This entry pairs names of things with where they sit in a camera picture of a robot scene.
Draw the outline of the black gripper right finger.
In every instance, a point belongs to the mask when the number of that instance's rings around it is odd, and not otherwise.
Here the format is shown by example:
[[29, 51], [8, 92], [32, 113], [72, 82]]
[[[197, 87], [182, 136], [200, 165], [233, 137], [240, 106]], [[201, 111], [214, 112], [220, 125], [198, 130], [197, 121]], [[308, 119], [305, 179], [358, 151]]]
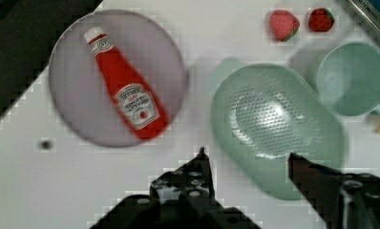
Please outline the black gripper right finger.
[[380, 177], [342, 173], [292, 153], [288, 175], [327, 229], [380, 229]]

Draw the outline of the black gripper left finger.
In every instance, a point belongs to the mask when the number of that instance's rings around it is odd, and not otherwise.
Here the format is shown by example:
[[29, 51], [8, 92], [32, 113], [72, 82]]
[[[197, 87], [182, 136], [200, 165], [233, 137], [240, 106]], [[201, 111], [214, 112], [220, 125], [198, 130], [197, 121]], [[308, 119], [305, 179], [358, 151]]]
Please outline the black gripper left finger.
[[210, 161], [204, 147], [177, 170], [162, 174], [150, 184], [150, 196], [161, 204], [177, 201], [181, 194], [193, 190], [202, 190], [212, 198], [215, 196]]

